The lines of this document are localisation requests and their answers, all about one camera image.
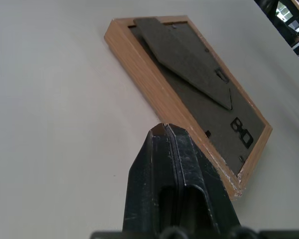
white table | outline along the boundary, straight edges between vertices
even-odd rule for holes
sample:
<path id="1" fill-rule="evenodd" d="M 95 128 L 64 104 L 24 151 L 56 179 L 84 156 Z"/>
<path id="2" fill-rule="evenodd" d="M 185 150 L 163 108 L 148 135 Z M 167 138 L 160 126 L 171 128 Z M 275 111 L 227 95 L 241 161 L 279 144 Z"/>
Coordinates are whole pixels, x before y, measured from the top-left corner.
<path id="1" fill-rule="evenodd" d="M 113 17 L 187 14 L 274 131 L 241 224 L 299 228 L 299 59 L 252 0 L 0 1 L 0 239 L 121 229 L 154 112 L 107 48 Z"/>

black plastic object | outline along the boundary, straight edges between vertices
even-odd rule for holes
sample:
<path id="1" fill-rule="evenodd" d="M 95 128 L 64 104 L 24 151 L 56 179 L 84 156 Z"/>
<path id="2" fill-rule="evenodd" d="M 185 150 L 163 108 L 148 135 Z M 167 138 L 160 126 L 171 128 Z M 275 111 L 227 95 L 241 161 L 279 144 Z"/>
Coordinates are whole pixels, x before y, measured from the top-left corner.
<path id="1" fill-rule="evenodd" d="M 254 142 L 254 138 L 251 136 L 249 131 L 245 128 L 243 128 L 243 123 L 236 117 L 231 123 L 231 128 L 239 133 L 239 138 L 244 144 L 246 148 L 249 148 L 251 144 Z"/>
<path id="2" fill-rule="evenodd" d="M 172 124 L 150 130 L 130 169 L 123 231 L 227 233 L 237 225 L 217 171 L 187 131 Z"/>

scratch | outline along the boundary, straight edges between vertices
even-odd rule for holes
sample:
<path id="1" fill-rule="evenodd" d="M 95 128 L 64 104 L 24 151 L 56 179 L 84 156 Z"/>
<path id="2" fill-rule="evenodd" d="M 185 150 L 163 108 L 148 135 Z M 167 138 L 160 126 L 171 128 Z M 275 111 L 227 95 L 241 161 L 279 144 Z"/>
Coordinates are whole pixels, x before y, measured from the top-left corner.
<path id="1" fill-rule="evenodd" d="M 127 221 L 127 220 L 132 220 L 132 219 L 135 219 L 135 218 L 137 218 L 137 217 L 136 217 L 136 216 L 134 216 L 134 217 L 124 218 L 124 221 Z"/>
<path id="2" fill-rule="evenodd" d="M 220 178 L 216 178 L 215 176 L 211 175 L 209 172 L 207 172 L 206 170 L 204 170 L 205 173 L 207 173 L 209 176 L 211 176 L 213 179 L 216 179 L 216 180 L 220 180 Z"/>

wooden picture frame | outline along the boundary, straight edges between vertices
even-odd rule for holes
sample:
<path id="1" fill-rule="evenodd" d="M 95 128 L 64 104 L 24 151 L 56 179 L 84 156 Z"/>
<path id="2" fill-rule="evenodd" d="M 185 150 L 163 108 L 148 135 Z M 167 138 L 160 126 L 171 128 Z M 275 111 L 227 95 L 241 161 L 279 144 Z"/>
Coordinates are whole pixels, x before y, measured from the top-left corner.
<path id="1" fill-rule="evenodd" d="M 211 144 L 204 130 L 196 122 L 195 118 L 166 81 L 156 64 L 151 60 L 130 31 L 129 27 L 135 25 L 133 22 L 135 18 L 113 19 L 104 39 L 154 109 L 159 119 L 164 123 L 172 123 L 186 129 L 201 151 L 218 170 L 230 198 L 234 199 L 235 197 L 239 197 L 242 195 L 242 191 L 246 187 L 246 184 L 257 165 L 265 144 L 272 132 L 272 127 L 262 116 L 261 112 L 257 109 L 235 77 L 230 73 L 223 61 L 218 57 L 206 39 L 186 15 L 158 16 L 156 18 L 164 24 L 188 23 L 209 49 L 229 79 L 253 108 L 257 116 L 264 123 L 265 127 L 259 140 L 256 142 L 237 176 L 226 165 L 225 160 Z"/>

window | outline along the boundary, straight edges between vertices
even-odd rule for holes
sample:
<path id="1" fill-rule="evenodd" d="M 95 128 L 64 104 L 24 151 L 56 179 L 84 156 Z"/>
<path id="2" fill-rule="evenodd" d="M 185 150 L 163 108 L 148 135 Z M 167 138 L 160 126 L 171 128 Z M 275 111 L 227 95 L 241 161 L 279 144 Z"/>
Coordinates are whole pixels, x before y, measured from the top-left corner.
<path id="1" fill-rule="evenodd" d="M 278 2 L 276 16 L 279 17 L 282 21 L 286 22 L 290 18 L 292 18 L 293 15 L 285 5 L 283 5 L 281 2 Z"/>
<path id="2" fill-rule="evenodd" d="M 296 32 L 299 32 L 299 23 L 297 22 L 297 20 L 294 20 L 292 23 L 290 23 L 288 27 L 292 28 Z"/>

